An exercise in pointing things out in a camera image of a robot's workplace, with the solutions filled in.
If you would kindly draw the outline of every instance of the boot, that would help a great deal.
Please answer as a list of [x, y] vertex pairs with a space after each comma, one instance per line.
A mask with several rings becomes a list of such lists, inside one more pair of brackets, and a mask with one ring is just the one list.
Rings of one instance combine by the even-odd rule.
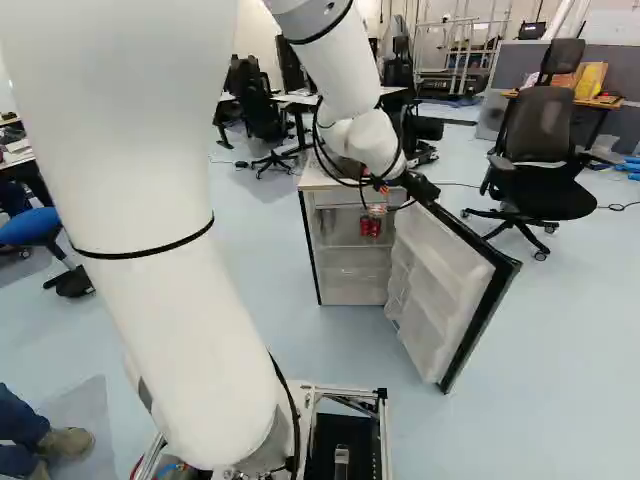
[[49, 470], [47, 469], [47, 464], [40, 460], [38, 466], [33, 471], [31, 475], [27, 478], [27, 480], [51, 480], [49, 476]]
[[84, 428], [52, 429], [38, 443], [37, 453], [46, 458], [79, 459], [93, 448], [95, 438]]

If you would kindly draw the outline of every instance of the person's leg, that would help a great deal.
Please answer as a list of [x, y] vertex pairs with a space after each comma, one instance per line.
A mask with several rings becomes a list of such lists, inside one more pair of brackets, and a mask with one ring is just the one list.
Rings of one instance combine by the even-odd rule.
[[16, 397], [4, 383], [0, 383], [0, 439], [36, 449], [51, 430], [46, 418]]
[[22, 445], [0, 446], [0, 475], [29, 478], [40, 459]]
[[10, 217], [15, 217], [31, 209], [31, 204], [27, 199], [27, 193], [24, 191], [24, 188], [22, 188], [22, 185], [0, 180], [0, 207], [2, 207]]
[[0, 383], [0, 439], [16, 443], [0, 447], [0, 474], [30, 477], [40, 463], [34, 452], [50, 431], [46, 418]]

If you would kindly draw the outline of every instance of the red object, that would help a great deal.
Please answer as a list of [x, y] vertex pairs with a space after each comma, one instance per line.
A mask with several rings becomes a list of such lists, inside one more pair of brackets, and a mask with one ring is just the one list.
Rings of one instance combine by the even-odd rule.
[[378, 238], [380, 236], [380, 232], [382, 231], [382, 220], [379, 218], [371, 219], [371, 232], [369, 236], [372, 238]]
[[360, 217], [360, 236], [368, 237], [371, 234], [371, 219], [368, 215]]

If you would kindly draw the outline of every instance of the fridge door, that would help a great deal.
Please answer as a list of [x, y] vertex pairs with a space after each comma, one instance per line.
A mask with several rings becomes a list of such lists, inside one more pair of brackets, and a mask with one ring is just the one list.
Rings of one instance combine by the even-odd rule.
[[425, 382], [449, 393], [521, 263], [437, 203], [396, 213], [387, 317]]

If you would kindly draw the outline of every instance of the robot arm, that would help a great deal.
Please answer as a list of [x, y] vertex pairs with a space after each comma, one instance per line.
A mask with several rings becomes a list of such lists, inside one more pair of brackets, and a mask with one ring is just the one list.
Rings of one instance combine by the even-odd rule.
[[374, 107], [380, 80], [353, 0], [265, 0], [282, 33], [318, 86], [322, 138], [335, 153], [358, 160], [377, 176], [405, 170], [389, 117]]
[[[374, 110], [379, 77], [353, 0], [265, 2], [323, 95], [327, 144], [385, 173], [398, 139]], [[289, 405], [214, 246], [205, 161], [235, 2], [0, 5], [38, 165], [140, 398], [187, 463], [277, 468], [291, 453], [281, 441]], [[402, 157], [387, 178], [403, 171]]]

